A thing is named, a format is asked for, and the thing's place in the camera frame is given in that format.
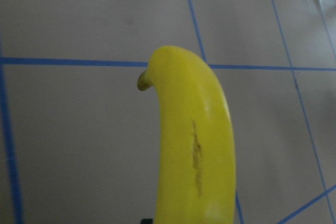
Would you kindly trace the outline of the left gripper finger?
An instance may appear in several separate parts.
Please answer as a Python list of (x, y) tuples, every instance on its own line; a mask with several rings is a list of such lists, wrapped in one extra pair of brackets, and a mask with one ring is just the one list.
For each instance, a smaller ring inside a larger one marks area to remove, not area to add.
[(140, 221), (140, 224), (153, 224), (153, 219), (145, 218)]

